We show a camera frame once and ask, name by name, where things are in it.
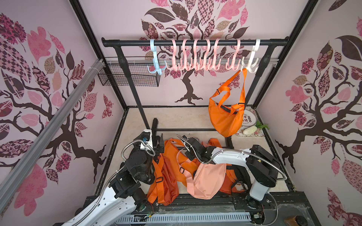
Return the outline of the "bright orange sling bag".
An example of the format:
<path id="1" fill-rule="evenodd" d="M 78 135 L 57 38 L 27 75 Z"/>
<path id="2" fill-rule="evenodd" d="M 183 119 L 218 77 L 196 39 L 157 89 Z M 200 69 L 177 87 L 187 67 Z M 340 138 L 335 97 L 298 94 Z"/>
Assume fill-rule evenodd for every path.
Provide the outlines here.
<path id="1" fill-rule="evenodd" d="M 231 94 L 228 85 L 243 73 L 244 80 L 247 77 L 247 69 L 237 71 L 230 79 L 223 83 L 209 99 L 208 113 L 215 130 L 223 137 L 230 137 L 238 132 L 243 124 L 243 116 L 246 107 L 245 87 L 242 87 L 239 102 L 227 107 L 224 102 Z"/>

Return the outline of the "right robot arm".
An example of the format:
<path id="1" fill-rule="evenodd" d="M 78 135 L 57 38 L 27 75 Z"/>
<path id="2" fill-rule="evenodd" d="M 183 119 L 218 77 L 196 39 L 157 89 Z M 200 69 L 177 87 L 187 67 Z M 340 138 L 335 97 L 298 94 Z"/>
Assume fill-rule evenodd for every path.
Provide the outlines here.
<path id="1" fill-rule="evenodd" d="M 200 165 L 230 164 L 240 166 L 251 172 L 254 182 L 249 186 L 248 196 L 255 201 L 262 201 L 277 181 L 287 180 L 281 170 L 280 162 L 259 145 L 251 149 L 235 150 L 215 146 L 204 147 L 195 138 L 177 135 L 187 149 L 189 160 L 198 159 Z"/>

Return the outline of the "black sling bag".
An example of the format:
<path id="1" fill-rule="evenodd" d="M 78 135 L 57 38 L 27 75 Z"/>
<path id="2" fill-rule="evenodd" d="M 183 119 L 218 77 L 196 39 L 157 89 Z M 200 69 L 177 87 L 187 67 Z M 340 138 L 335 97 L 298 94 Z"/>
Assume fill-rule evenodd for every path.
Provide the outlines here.
<path id="1" fill-rule="evenodd" d="M 251 189 L 251 179 L 248 171 L 244 167 L 227 164 L 226 179 L 231 182 L 231 193 L 243 193 Z"/>

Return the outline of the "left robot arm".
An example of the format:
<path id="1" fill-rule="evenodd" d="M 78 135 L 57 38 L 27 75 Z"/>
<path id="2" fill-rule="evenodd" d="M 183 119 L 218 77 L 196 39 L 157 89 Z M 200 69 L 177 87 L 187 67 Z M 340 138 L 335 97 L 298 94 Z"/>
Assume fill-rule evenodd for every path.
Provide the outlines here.
<path id="1" fill-rule="evenodd" d="M 156 177 L 153 162 L 164 152 L 165 146 L 163 136 L 155 136 L 152 132 L 145 129 L 126 145 L 122 152 L 129 147 L 132 151 L 120 169 L 108 179 L 100 195 L 65 222 L 65 226 L 110 226 L 122 216 L 147 207 L 147 197 L 141 185 L 162 182 L 162 177 Z"/>

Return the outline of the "salmon pink sling bag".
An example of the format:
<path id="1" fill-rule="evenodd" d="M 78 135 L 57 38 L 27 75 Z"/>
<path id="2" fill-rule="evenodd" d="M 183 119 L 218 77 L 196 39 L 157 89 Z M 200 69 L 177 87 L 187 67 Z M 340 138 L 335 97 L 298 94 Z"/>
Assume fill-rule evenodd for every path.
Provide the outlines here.
<path id="1" fill-rule="evenodd" d="M 210 200 L 221 189 L 225 176 L 226 164 L 200 164 L 192 174 L 187 169 L 187 164 L 191 163 L 189 159 L 181 161 L 183 156 L 179 151 L 176 155 L 178 164 L 177 172 L 181 174 L 181 182 L 186 186 L 187 193 L 196 199 Z"/>

